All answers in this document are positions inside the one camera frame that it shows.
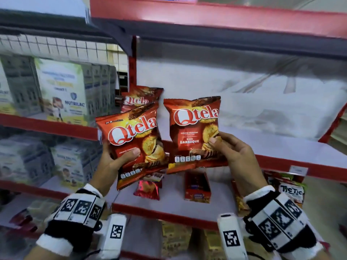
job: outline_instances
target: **qtela chip bag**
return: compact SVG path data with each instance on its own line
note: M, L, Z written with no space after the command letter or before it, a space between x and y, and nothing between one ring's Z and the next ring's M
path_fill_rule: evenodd
M123 92L121 113L158 100L163 90L163 88L136 86L131 88L129 92Z
M123 189L143 176L167 168L168 156L164 152L157 127L158 102L146 104L125 113L96 118L103 138L111 143L114 157L139 148L141 154L119 170L117 189Z
M170 137L173 148L167 174L197 167L225 166L225 157L214 150L209 138L218 135L220 96L186 99L164 99L170 113Z

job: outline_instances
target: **wire mesh panel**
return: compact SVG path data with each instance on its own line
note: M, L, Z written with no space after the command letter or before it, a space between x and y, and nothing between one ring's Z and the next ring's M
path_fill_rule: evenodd
M0 35L0 53L115 65L117 71L128 72L128 57L118 45L114 44L27 34Z

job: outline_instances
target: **handheld controller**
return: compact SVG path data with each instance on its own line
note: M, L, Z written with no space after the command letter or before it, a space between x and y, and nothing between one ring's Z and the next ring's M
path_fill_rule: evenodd
M220 214L217 222L227 259L248 260L238 217L233 213Z
M119 257L127 218L122 214L111 214L107 220L100 220L94 233L101 235L98 250L99 259Z

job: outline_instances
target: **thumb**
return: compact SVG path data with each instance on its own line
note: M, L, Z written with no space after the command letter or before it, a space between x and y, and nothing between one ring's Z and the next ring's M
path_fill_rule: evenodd
M121 166L124 164L135 160L138 156L140 156L141 150L139 148L134 148L132 150L127 151L122 156L120 156L118 159L115 159L110 163L110 168L114 171L118 171Z
M222 153L229 162L236 160L236 158L239 156L239 153L234 151L231 148L231 145L225 142L224 140L218 140L216 138L210 138L209 144L212 145L212 147Z

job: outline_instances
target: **hand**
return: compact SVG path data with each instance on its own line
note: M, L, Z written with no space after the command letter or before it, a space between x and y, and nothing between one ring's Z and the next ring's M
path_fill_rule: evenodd
M209 143L227 158L240 194L245 197L267 186L252 148L234 135L224 132L219 135L222 141L210 138Z
M134 148L114 160L110 156L110 143L104 142L99 165L89 184L105 197L110 191L112 184L118 178L118 170L121 166L135 160L140 153L141 150L139 148Z

